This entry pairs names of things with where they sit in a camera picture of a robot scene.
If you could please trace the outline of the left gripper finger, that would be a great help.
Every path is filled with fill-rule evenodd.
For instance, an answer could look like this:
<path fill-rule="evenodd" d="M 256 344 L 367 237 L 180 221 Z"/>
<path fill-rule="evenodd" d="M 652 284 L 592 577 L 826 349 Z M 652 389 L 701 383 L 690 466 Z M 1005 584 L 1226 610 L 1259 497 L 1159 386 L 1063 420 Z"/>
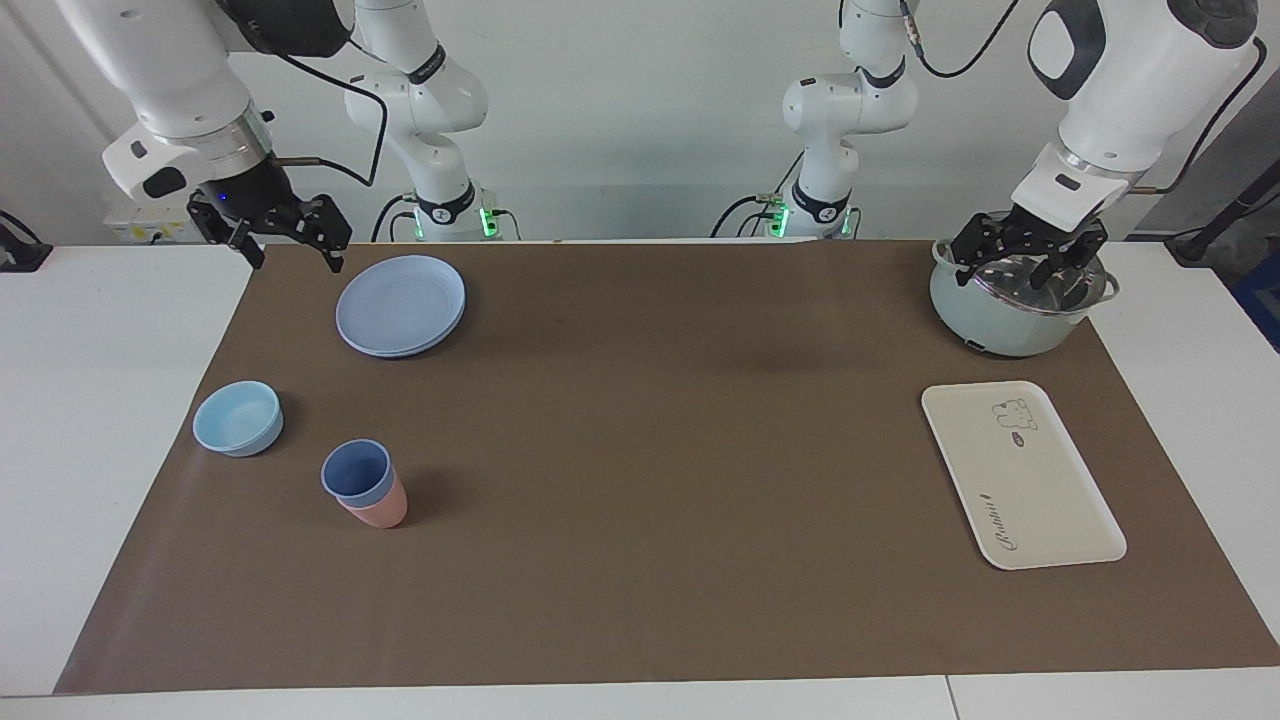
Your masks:
<path fill-rule="evenodd" d="M 1034 269 L 1034 290 L 1044 290 L 1051 282 L 1078 281 L 1107 238 L 1103 222 L 1089 222 L 1070 240 L 1055 240 Z"/>
<path fill-rule="evenodd" d="M 977 213 L 951 240 L 951 263 L 957 287 L 965 287 L 979 269 L 1010 256 L 1018 245 L 1006 237 L 1004 219 Z"/>

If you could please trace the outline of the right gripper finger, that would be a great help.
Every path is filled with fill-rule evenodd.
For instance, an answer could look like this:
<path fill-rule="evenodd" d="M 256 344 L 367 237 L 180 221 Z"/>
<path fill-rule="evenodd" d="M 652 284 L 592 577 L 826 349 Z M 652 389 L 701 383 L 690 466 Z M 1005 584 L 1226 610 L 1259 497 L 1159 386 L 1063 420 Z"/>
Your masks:
<path fill-rule="evenodd" d="M 252 224 L 229 223 L 205 193 L 192 193 L 186 204 L 191 224 L 206 243 L 221 245 L 239 254 L 255 270 L 265 263 L 265 252 L 252 237 Z"/>
<path fill-rule="evenodd" d="M 330 195 L 294 197 L 289 231 L 294 242 L 317 250 L 332 273 L 342 272 L 352 228 Z"/>

